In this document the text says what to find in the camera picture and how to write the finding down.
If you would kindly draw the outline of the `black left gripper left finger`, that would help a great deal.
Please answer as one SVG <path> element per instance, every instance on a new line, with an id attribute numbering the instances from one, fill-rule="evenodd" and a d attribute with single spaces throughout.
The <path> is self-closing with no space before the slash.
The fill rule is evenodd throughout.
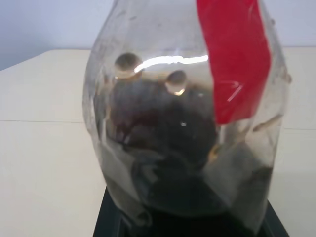
<path id="1" fill-rule="evenodd" d="M 132 215 L 138 201 L 119 186 L 106 187 L 93 237 L 138 237 L 138 226 Z"/>

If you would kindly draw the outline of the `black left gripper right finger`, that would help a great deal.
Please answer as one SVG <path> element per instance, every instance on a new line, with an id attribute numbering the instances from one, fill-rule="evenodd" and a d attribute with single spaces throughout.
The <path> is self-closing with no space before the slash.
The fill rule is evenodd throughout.
<path id="1" fill-rule="evenodd" d="M 262 205 L 263 221 L 256 237 L 289 237 L 287 230 L 268 200 Z"/>

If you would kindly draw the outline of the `clear cola bottle red label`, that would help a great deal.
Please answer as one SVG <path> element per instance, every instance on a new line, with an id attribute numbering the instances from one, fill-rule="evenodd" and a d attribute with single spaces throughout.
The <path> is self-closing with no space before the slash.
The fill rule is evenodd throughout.
<path id="1" fill-rule="evenodd" d="M 138 237 L 256 237 L 290 82 L 263 0 L 114 0 L 82 111 Z"/>

